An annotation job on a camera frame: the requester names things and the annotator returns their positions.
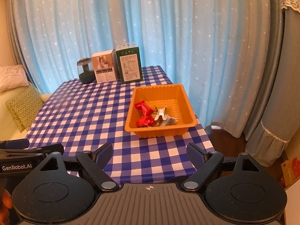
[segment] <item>metal screw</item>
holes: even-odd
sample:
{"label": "metal screw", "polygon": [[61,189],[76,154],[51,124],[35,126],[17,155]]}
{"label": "metal screw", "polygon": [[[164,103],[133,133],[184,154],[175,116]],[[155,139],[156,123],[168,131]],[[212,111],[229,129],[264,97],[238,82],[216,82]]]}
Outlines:
{"label": "metal screw", "polygon": [[186,187],[187,189],[196,189],[198,187],[198,184],[193,181],[188,181],[188,182],[185,182],[183,184],[183,186]]}
{"label": "metal screw", "polygon": [[114,182],[111,182],[111,181],[106,181],[104,183],[101,184],[101,186],[104,188],[104,189],[112,189],[114,187],[116,187],[116,184]]}

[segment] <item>orange plastic basket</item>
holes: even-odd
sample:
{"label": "orange plastic basket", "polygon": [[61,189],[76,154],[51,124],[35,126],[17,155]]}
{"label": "orange plastic basket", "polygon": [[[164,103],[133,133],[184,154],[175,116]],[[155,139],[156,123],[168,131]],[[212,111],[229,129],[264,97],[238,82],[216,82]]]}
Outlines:
{"label": "orange plastic basket", "polygon": [[[155,107],[167,106],[166,113],[177,118],[178,122],[172,126],[138,128],[135,123],[142,114],[134,105],[142,100],[153,110]],[[140,138],[174,136],[185,134],[189,127],[194,127],[197,124],[197,119],[183,85],[145,86],[136,87],[133,90],[125,131],[134,132]]]}

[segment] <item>blue curtain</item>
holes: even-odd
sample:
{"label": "blue curtain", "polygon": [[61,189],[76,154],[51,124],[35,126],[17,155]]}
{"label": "blue curtain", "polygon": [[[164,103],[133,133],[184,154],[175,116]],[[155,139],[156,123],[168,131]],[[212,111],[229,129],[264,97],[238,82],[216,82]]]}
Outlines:
{"label": "blue curtain", "polygon": [[18,38],[42,92],[77,78],[76,62],[134,41],[143,66],[184,85],[205,127],[239,137],[260,86],[270,0],[13,0]]}

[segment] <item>white label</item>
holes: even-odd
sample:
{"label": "white label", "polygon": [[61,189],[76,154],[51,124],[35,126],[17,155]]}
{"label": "white label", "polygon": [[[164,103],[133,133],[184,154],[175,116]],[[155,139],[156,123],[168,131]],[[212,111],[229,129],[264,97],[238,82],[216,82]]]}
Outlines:
{"label": "white label", "polygon": [[95,70],[97,83],[115,81],[116,75],[114,68],[104,68]]}
{"label": "white label", "polygon": [[124,81],[141,79],[137,54],[120,56]]}

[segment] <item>yellow sofa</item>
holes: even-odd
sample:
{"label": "yellow sofa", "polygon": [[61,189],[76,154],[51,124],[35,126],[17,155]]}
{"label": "yellow sofa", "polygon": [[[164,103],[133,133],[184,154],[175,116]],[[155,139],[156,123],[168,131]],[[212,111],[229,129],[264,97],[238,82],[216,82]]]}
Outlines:
{"label": "yellow sofa", "polygon": [[[17,140],[26,137],[27,130],[19,132],[7,106],[6,102],[18,96],[26,90],[28,86],[18,87],[5,92],[0,92],[0,141]],[[40,94],[43,102],[45,102],[51,94]]]}

